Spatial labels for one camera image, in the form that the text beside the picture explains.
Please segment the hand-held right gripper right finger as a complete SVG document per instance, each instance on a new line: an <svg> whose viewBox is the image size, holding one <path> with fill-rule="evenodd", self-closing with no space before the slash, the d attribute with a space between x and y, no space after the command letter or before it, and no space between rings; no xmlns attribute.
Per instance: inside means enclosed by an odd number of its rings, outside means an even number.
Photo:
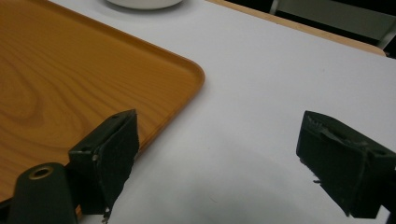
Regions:
<svg viewBox="0 0 396 224"><path fill-rule="evenodd" d="M306 111L296 154L346 215L375 218L385 207L396 218L396 152L337 119Z"/></svg>

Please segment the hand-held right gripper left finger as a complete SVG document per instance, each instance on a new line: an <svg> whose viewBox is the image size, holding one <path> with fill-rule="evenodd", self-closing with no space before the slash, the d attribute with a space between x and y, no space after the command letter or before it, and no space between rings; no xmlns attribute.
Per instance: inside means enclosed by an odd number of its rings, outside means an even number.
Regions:
<svg viewBox="0 0 396 224"><path fill-rule="evenodd" d="M137 114L114 114L68 152L67 171L84 215L109 218L138 154Z"/></svg>

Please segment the wooden tray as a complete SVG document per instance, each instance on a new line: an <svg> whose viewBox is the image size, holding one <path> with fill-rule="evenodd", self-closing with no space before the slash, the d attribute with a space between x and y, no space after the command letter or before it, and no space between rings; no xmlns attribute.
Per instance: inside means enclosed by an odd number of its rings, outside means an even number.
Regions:
<svg viewBox="0 0 396 224"><path fill-rule="evenodd" d="M0 0L0 224L75 223L69 150L133 109L136 160L204 80L198 64L49 0Z"/></svg>

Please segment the grey metal chair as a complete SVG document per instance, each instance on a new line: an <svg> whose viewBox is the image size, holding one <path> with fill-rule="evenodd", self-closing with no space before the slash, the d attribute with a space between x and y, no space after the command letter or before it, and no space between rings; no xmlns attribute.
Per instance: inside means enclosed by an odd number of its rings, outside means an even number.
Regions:
<svg viewBox="0 0 396 224"><path fill-rule="evenodd" d="M396 40L396 16L335 0L274 0L270 13L287 13L369 37L381 49Z"/></svg>

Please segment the white bowl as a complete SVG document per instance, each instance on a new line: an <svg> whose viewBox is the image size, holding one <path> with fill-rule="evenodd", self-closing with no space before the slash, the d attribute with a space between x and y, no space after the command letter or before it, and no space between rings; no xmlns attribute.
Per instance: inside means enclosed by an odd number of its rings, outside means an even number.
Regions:
<svg viewBox="0 0 396 224"><path fill-rule="evenodd" d="M133 9L161 9L174 6L183 0L107 0L107 2L121 7Z"/></svg>

